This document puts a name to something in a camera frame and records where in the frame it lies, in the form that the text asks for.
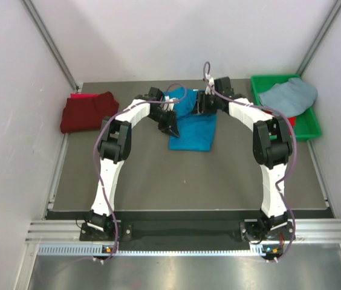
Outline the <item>blue t shirt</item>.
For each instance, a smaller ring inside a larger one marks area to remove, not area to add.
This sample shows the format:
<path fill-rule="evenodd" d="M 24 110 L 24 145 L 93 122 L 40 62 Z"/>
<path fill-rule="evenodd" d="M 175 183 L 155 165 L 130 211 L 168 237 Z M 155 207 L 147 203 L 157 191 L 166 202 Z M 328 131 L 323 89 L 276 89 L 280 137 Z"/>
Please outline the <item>blue t shirt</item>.
<path fill-rule="evenodd" d="M 169 137 L 169 150 L 183 150 L 196 152 L 209 152 L 211 150 L 215 129 L 216 114 L 193 114 L 198 93 L 197 89 L 187 89 L 185 98 L 174 105 L 177 114 L 179 137 Z"/>

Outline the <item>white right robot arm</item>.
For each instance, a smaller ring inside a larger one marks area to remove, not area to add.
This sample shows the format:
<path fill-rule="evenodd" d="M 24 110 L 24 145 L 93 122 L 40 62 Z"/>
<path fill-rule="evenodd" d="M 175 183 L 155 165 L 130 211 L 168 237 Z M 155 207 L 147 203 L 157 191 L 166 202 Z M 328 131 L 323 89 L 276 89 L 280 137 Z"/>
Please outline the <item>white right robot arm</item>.
<path fill-rule="evenodd" d="M 262 172 L 263 198 L 257 226 L 243 229 L 250 241 L 275 238 L 288 225 L 284 176 L 293 145 L 288 123 L 270 110 L 263 110 L 241 94 L 235 94 L 228 77 L 203 77 L 206 89 L 197 93 L 192 112 L 213 115 L 221 110 L 237 119 L 253 134 L 253 156 Z"/>

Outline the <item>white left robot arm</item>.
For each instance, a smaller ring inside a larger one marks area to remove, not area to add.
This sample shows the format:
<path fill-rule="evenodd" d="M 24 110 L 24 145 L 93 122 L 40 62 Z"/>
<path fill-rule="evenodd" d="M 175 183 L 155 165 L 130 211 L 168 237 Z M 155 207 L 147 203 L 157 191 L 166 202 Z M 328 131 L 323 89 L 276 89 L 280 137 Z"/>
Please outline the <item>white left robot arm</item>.
<path fill-rule="evenodd" d="M 124 110 L 103 119 L 93 148 L 94 167 L 99 181 L 91 209 L 83 218 L 81 241 L 118 241 L 115 191 L 120 171 L 131 153 L 132 130 L 148 117 L 158 124 L 158 129 L 163 133 L 179 137 L 174 106 L 186 95 L 185 89 L 181 98 L 171 98 L 167 92 L 151 87 L 147 94 L 136 96 Z"/>

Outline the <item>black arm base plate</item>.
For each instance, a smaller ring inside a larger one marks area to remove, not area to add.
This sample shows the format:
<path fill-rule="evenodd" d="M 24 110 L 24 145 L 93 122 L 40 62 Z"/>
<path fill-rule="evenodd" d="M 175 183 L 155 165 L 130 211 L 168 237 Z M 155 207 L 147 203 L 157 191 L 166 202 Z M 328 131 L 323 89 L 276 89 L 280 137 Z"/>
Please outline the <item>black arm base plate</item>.
<path fill-rule="evenodd" d="M 116 230 L 112 222 L 104 228 L 84 222 L 79 239 L 87 242 L 135 242 L 144 238 L 169 241 L 171 238 L 226 239 L 234 242 L 262 242 L 264 240 L 290 240 L 294 233 L 293 224 L 288 221 L 271 227 L 261 219 L 251 220 L 144 220 L 122 219 Z"/>

